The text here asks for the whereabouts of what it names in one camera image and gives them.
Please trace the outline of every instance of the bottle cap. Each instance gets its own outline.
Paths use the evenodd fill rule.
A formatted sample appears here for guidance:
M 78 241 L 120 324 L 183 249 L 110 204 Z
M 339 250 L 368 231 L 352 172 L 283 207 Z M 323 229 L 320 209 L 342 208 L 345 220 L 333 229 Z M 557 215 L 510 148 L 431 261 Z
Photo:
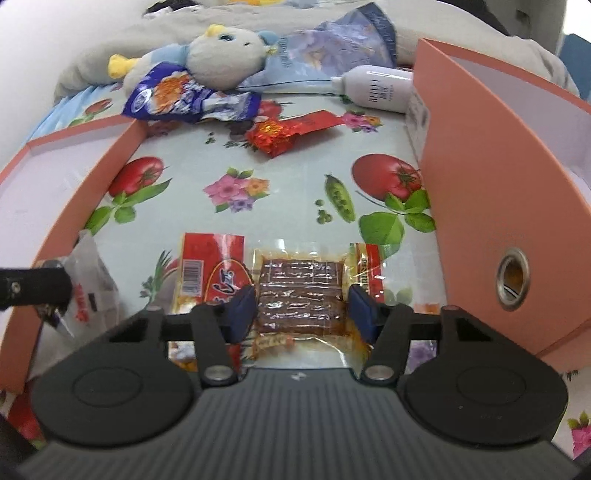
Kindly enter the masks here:
M 331 77 L 330 84 L 333 88 L 334 93 L 337 95 L 345 94 L 345 84 L 343 83 L 343 77 Z

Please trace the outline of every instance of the plush toy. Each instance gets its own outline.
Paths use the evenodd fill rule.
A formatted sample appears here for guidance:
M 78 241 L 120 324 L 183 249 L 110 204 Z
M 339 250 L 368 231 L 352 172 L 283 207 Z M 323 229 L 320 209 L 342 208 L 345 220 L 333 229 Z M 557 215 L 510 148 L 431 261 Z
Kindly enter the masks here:
M 130 95 L 138 82 L 162 61 L 184 65 L 201 85 L 212 90 L 236 88 L 241 81 L 261 70 L 278 37 L 273 32 L 254 33 L 241 28 L 210 25 L 189 45 L 172 44 L 153 50 L 139 59 L 113 55 L 109 76 L 123 78 Z

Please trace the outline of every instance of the white bottle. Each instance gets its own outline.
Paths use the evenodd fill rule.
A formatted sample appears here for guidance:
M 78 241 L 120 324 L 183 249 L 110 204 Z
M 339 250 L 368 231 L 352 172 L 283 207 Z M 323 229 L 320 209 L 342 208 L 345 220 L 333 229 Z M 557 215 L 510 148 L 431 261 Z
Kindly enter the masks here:
M 331 83 L 337 95 L 346 95 L 356 105 L 406 113 L 413 73 L 360 65 L 342 77 L 332 77 Z

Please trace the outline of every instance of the black circular cover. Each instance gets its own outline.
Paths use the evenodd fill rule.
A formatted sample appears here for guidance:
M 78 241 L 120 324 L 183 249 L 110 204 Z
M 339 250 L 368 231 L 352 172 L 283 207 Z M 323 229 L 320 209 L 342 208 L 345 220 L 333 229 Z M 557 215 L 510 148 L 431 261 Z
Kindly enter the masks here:
M 147 440 L 174 425 L 193 399 L 183 370 L 141 343 L 98 343 L 35 383 L 31 402 L 46 434 L 91 447 Z
M 404 398 L 430 430 L 473 445 L 509 446 L 556 429 L 568 395 L 554 370 L 519 347 L 463 342 L 417 368 Z

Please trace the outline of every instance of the orange box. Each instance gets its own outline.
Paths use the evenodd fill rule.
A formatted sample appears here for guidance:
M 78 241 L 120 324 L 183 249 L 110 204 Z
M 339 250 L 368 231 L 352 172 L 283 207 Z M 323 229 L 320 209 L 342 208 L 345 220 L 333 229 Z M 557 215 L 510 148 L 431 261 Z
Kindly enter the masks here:
M 27 267 L 69 255 L 145 137 L 142 122 L 112 116 L 27 143 L 0 172 L 0 266 Z M 0 326 L 0 389 L 21 393 L 41 322 L 32 307 L 15 307 L 0 312 Z
M 448 302 L 558 371 L 591 364 L 591 105 L 436 41 L 420 41 L 413 83 Z

